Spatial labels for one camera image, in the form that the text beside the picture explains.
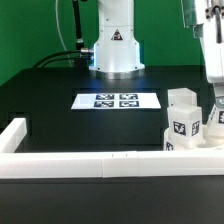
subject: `black table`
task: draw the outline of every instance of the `black table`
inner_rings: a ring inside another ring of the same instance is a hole
[[[90,78],[87,69],[27,69],[0,88],[0,127],[26,117],[28,135],[18,152],[162,150],[167,122],[167,89],[198,94],[206,122],[213,90],[203,67],[152,67],[129,80]],[[78,93],[151,93],[162,108],[71,110]]]
[[[17,152],[162,150],[167,89],[198,94],[206,122],[213,90],[203,67],[152,67],[132,80],[85,69],[27,69],[0,88],[0,125],[26,117]],[[71,111],[77,93],[156,92],[160,110]],[[0,223],[223,224],[223,176],[0,180]]]

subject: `green background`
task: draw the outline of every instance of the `green background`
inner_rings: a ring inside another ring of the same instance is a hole
[[[84,40],[91,47],[98,38],[97,0],[80,2],[80,12]],[[66,46],[74,49],[71,0],[59,0],[59,15]],[[184,29],[181,0],[135,0],[135,37],[145,65],[203,63],[199,40],[193,38],[191,29]],[[55,0],[0,1],[0,85],[59,51],[63,48],[56,28]]]

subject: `white paper sheet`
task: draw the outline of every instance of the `white paper sheet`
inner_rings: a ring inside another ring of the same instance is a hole
[[[72,110],[80,109],[159,109],[155,93],[78,94]]]

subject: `white cube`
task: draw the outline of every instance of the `white cube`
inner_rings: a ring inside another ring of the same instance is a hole
[[[179,103],[197,106],[197,95],[195,92],[187,89],[170,89],[168,90],[169,107]]]
[[[163,142],[163,151],[183,151],[188,150],[189,148],[185,148],[182,145],[178,145],[174,143],[170,139],[170,129],[167,128],[164,132],[164,142]]]
[[[224,137],[224,109],[214,105],[207,122],[206,138]]]
[[[201,107],[181,103],[167,110],[173,144],[189,149],[197,147],[203,139]]]

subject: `black cable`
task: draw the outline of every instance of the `black cable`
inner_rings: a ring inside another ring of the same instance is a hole
[[[46,65],[52,63],[52,62],[57,62],[57,61],[68,61],[68,60],[75,60],[78,57],[74,57],[74,58],[58,58],[58,59],[52,59],[50,61],[45,62],[41,68],[44,68]]]
[[[75,50],[75,51],[63,51],[63,52],[58,52],[55,54],[51,54],[43,59],[41,59],[40,61],[38,61],[33,68],[37,68],[39,65],[41,65],[43,62],[47,61],[48,59],[54,58],[54,57],[58,57],[58,56],[62,56],[62,55],[69,55],[69,54],[75,54],[75,53],[80,53],[80,50]]]
[[[75,59],[86,59],[86,60],[91,60],[89,57],[73,57],[73,58],[58,58],[58,59],[53,59],[50,61],[45,62],[41,68],[44,68],[46,65],[52,63],[52,62],[57,62],[57,61],[68,61],[68,60],[75,60]]]
[[[80,50],[84,47],[84,42],[82,39],[82,28],[81,28],[81,19],[80,19],[80,12],[79,12],[79,2],[78,0],[72,0],[73,3],[73,10],[74,10],[74,17],[75,17],[75,26],[76,26],[76,49]]]

